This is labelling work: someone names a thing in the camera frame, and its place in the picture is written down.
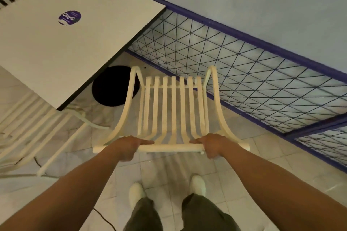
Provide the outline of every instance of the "sticker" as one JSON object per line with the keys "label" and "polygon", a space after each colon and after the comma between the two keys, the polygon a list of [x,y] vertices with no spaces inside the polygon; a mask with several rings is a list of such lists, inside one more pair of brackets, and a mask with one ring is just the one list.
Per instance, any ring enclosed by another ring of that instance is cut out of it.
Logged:
{"label": "sticker", "polygon": [[81,19],[81,13],[78,11],[67,11],[60,15],[58,22],[64,26],[73,25]]}

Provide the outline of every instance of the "round black table base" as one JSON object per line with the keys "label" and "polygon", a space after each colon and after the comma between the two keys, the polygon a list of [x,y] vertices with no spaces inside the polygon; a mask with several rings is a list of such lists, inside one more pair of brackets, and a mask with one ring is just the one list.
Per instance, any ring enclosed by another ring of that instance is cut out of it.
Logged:
{"label": "round black table base", "polygon": [[[131,67],[108,67],[92,84],[94,99],[105,106],[115,107],[125,103],[127,98]],[[135,78],[134,97],[140,89],[140,81]]]}

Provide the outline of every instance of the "fence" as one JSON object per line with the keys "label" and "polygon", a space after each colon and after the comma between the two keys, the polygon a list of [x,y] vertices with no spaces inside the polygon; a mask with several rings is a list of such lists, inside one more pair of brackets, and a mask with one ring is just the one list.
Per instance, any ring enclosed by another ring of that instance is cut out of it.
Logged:
{"label": "fence", "polygon": [[155,1],[167,11],[129,53],[184,77],[215,65],[224,106],[347,172],[347,74]]}

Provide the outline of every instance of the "dark green pants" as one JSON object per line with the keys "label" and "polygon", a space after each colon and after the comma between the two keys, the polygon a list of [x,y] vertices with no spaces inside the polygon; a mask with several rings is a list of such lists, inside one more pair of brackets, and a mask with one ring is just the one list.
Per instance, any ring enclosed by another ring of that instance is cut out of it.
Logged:
{"label": "dark green pants", "polygon": [[[182,202],[182,231],[240,231],[240,228],[226,213],[223,213],[207,198],[190,194]],[[163,231],[160,218],[149,198],[139,200],[124,231]]]}

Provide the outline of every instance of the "white shoe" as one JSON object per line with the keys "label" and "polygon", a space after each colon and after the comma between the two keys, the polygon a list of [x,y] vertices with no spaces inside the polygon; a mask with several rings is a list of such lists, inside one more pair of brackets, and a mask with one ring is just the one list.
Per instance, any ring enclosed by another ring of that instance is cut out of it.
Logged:
{"label": "white shoe", "polygon": [[145,197],[146,197],[146,193],[142,185],[138,182],[133,183],[129,189],[129,202],[130,202],[131,209],[133,210],[136,206],[136,203],[141,198],[145,198]]}
{"label": "white shoe", "polygon": [[206,197],[206,184],[200,175],[194,175],[189,185],[190,194],[197,194]]}

